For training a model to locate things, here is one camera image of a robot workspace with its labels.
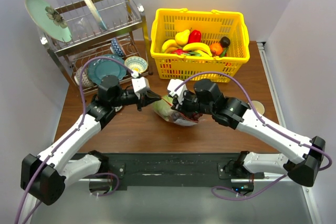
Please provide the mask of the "green cabbage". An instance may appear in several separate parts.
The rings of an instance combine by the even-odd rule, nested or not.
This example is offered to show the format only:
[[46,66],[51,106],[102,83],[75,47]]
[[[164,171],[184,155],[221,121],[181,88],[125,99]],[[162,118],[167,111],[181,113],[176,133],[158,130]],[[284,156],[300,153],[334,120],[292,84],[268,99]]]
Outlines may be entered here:
[[173,110],[171,109],[173,98],[164,95],[160,101],[152,104],[154,112],[167,122],[173,122]]

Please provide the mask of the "clear orange zip bag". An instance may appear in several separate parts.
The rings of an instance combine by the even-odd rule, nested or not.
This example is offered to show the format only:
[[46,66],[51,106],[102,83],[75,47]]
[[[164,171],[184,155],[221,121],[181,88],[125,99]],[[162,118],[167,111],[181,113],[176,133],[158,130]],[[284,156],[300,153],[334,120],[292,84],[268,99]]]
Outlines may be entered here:
[[172,110],[173,98],[164,95],[160,101],[152,104],[154,112],[167,122],[177,124],[179,126],[194,126],[201,122],[203,116],[201,113],[193,113],[185,115],[181,112]]

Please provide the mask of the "dark purple grapes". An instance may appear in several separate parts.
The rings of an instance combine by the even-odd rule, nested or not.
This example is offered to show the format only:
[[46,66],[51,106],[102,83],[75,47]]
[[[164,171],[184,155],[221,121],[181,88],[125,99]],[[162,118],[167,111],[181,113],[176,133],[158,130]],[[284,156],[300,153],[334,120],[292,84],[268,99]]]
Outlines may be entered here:
[[176,121],[177,119],[181,119],[181,120],[186,120],[186,121],[194,121],[194,122],[198,122],[199,118],[202,117],[203,115],[201,113],[192,113],[192,114],[188,114],[188,115],[184,115],[180,112],[173,112],[172,113],[172,118],[174,121]]

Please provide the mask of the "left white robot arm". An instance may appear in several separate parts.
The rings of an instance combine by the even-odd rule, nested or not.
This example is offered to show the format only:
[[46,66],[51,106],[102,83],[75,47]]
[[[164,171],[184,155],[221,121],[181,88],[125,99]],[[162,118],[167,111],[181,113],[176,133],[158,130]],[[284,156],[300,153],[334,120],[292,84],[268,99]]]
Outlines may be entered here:
[[28,154],[22,161],[20,186],[45,205],[55,203],[66,187],[95,175],[103,178],[109,160],[97,151],[69,164],[77,151],[100,132],[116,115],[115,108],[135,104],[138,110],[158,101],[161,96],[149,88],[145,77],[132,79],[132,89],[122,89],[116,76],[106,76],[98,93],[76,123],[56,142],[37,156]]

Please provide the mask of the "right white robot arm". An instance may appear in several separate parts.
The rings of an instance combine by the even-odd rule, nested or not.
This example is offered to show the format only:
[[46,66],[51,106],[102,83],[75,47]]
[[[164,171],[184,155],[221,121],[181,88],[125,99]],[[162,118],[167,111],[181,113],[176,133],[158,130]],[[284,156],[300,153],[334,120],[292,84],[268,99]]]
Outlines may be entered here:
[[277,154],[242,151],[224,170],[246,178],[255,173],[287,175],[295,183],[312,187],[323,161],[325,140],[296,134],[267,119],[238,98],[226,97],[210,79],[196,81],[194,90],[182,80],[170,80],[167,90],[173,98],[172,109],[184,115],[211,115],[222,126],[247,133],[278,150]]

